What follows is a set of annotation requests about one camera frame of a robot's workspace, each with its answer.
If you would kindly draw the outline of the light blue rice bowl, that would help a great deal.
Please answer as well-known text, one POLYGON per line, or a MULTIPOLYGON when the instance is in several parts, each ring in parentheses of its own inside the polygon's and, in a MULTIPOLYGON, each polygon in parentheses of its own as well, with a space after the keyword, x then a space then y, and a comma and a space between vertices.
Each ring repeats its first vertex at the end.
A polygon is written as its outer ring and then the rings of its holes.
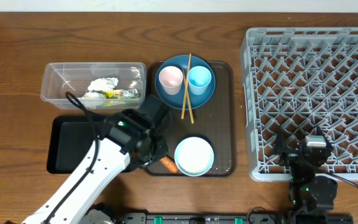
POLYGON ((176 147, 174 160, 183 174, 190 177, 202 176, 212 168, 213 147, 203 138, 188 137, 176 147))

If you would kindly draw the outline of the orange carrot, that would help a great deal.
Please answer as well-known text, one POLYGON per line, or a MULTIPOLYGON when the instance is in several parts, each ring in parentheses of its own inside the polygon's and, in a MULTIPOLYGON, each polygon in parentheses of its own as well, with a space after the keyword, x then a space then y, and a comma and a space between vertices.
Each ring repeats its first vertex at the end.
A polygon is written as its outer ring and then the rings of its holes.
POLYGON ((177 173, 178 167, 175 164, 175 162, 170 159, 168 156, 165 156, 161 158, 160 162, 171 172, 171 173, 177 173))

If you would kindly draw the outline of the white paper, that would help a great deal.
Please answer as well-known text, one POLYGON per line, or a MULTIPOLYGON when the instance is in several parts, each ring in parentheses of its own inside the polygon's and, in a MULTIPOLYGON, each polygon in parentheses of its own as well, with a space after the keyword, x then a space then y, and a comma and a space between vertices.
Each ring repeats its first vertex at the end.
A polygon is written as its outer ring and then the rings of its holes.
POLYGON ((98 78, 93 80, 88 88, 87 92, 81 97, 81 99, 106 99, 106 92, 113 91, 119 82, 118 78, 98 78))

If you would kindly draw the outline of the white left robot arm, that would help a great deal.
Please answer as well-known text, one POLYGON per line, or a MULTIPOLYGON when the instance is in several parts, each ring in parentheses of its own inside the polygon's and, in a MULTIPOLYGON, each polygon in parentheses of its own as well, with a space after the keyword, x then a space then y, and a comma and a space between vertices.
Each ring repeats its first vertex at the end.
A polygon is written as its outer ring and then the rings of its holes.
POLYGON ((166 156, 163 130, 168 109, 153 115, 126 109, 90 121, 95 139, 77 168, 24 223, 79 223, 106 186, 120 173, 144 169, 166 156))

